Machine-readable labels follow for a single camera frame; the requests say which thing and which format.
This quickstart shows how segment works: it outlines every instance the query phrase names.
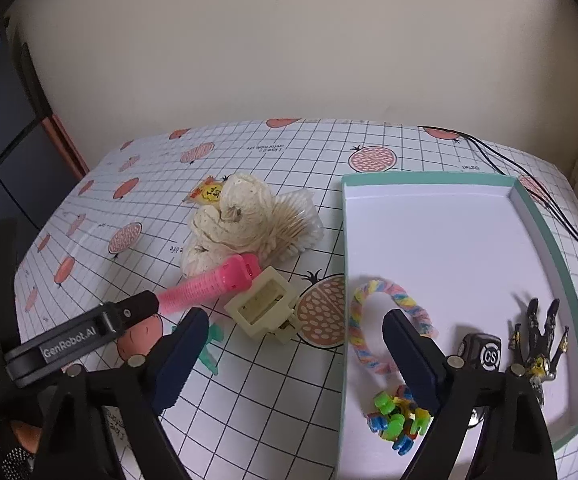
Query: pastel fuzzy ring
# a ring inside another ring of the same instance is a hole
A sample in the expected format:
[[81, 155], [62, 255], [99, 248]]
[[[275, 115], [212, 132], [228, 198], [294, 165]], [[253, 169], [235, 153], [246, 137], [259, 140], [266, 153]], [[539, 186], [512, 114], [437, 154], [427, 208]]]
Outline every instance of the pastel fuzzy ring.
[[427, 311], [419, 306], [402, 288], [389, 280], [370, 280], [365, 285], [358, 287], [351, 298], [349, 308], [349, 342], [354, 347], [358, 360], [369, 370], [380, 375], [391, 374], [398, 371], [394, 362], [380, 361], [371, 354], [365, 341], [361, 328], [363, 317], [363, 305], [369, 296], [375, 292], [388, 294], [393, 302], [405, 310], [415, 321], [414, 326], [420, 335], [435, 337], [438, 332], [431, 324], [431, 318]]

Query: pink plastic object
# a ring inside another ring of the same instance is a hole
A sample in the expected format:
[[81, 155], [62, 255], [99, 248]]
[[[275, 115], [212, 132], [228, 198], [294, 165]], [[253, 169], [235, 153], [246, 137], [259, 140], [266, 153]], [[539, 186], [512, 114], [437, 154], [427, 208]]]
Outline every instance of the pink plastic object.
[[168, 314], [213, 300], [226, 292], [242, 292], [251, 286], [260, 272], [255, 254], [234, 254], [220, 267], [207, 270], [158, 294], [159, 311]]

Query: wall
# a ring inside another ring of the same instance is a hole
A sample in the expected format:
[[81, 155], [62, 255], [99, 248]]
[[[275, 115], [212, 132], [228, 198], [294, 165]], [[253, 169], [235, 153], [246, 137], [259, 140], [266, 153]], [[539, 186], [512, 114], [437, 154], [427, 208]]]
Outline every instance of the wall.
[[571, 0], [18, 0], [54, 110], [90, 166], [133, 137], [336, 117], [464, 130], [568, 170]]

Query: pomegranate print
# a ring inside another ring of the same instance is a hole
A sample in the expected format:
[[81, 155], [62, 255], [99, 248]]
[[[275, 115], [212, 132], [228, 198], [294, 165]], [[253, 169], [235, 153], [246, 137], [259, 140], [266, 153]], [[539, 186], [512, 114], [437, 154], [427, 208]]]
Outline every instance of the pomegranate print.
[[386, 171], [396, 164], [396, 154], [383, 146], [356, 146], [355, 153], [349, 157], [349, 166], [359, 173]]
[[423, 126], [422, 129], [434, 137], [434, 139], [454, 140], [455, 142], [460, 142], [460, 135], [455, 132], [449, 132], [442, 128], [429, 128], [428, 126]]
[[114, 258], [119, 253], [131, 247], [142, 233], [142, 224], [140, 222], [131, 222], [130, 224], [120, 227], [118, 231], [109, 240], [109, 253], [114, 254]]
[[38, 288], [34, 285], [34, 288], [31, 289], [29, 293], [29, 297], [26, 298], [26, 303], [24, 304], [24, 311], [29, 312], [35, 305], [35, 300], [38, 297]]
[[538, 186], [538, 184], [535, 183], [531, 177], [523, 175], [519, 176], [518, 180], [523, 185], [523, 187], [529, 191], [529, 196], [534, 199], [534, 202], [541, 204], [543, 201], [547, 202], [549, 200], [545, 192], [540, 189], [540, 186]]
[[49, 240], [51, 239], [51, 235], [47, 234], [47, 236], [45, 236], [40, 243], [38, 244], [38, 252], [42, 251], [45, 247], [47, 247], [47, 244], [49, 243]]
[[162, 337], [162, 318], [158, 314], [133, 325], [115, 343], [118, 355], [126, 363], [136, 354], [146, 355]]
[[128, 158], [128, 160], [125, 160], [123, 162], [122, 166], [120, 166], [120, 168], [118, 169], [118, 173], [122, 173], [124, 170], [128, 170], [139, 160], [140, 160], [140, 155], [130, 156]]
[[130, 192], [131, 189], [135, 187], [136, 184], [138, 184], [138, 182], [140, 182], [138, 177], [134, 177], [131, 180], [124, 182], [118, 189], [115, 190], [114, 200], [124, 197], [128, 192]]
[[69, 278], [69, 275], [71, 274], [71, 271], [73, 270], [73, 265], [75, 263], [76, 259], [73, 256], [67, 256], [66, 258], [64, 258], [64, 260], [60, 264], [60, 267], [58, 267], [58, 270], [56, 270], [56, 273], [53, 277], [53, 281], [58, 285], [64, 283], [64, 280]]
[[213, 142], [205, 142], [200, 144], [200, 146], [196, 146], [195, 148], [191, 148], [190, 150], [183, 152], [180, 156], [180, 162], [188, 162], [189, 164], [193, 164], [194, 160], [203, 158], [204, 156], [208, 155], [211, 150], [213, 150]]
[[269, 128], [284, 128], [299, 120], [300, 119], [269, 119], [267, 120], [267, 126], [269, 126]]
[[171, 135], [169, 136], [169, 140], [179, 139], [185, 133], [187, 133], [190, 129], [191, 128], [185, 128], [184, 130], [175, 130], [175, 131], [171, 132]]
[[82, 222], [85, 221], [86, 214], [78, 215], [78, 217], [71, 223], [69, 226], [69, 230], [67, 231], [67, 236], [71, 237], [73, 233], [78, 230], [78, 227], [82, 225]]
[[78, 192], [78, 196], [80, 196], [81, 194], [83, 194], [87, 189], [89, 189], [91, 186], [93, 186], [93, 180], [88, 181], [88, 183], [86, 183], [84, 186], [82, 186], [80, 188], [80, 191]]
[[300, 337], [318, 348], [334, 348], [345, 341], [345, 275], [332, 274], [319, 280], [319, 273], [304, 276], [311, 286], [296, 306], [303, 324]]

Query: tray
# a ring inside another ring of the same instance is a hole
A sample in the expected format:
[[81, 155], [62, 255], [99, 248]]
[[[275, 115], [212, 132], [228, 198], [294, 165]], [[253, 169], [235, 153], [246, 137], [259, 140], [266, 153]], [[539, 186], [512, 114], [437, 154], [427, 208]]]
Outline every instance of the tray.
[[[578, 298], [559, 248], [528, 192], [515, 178], [482, 173], [398, 172], [342, 178], [347, 306], [355, 288], [374, 277], [401, 285], [426, 308], [446, 355], [469, 332], [497, 335], [500, 369], [512, 362], [507, 342], [515, 322], [526, 338], [528, 300], [540, 300], [539, 320], [560, 299], [554, 347], [565, 325], [570, 344], [555, 381], [545, 383], [543, 414], [554, 450], [578, 433]], [[362, 328], [376, 355], [387, 354], [381, 336], [385, 295], [365, 304]], [[339, 480], [398, 478], [419, 446], [405, 456], [367, 428], [372, 397], [402, 378], [364, 368], [349, 346], [339, 441]], [[482, 425], [469, 430], [452, 478], [464, 478]]]

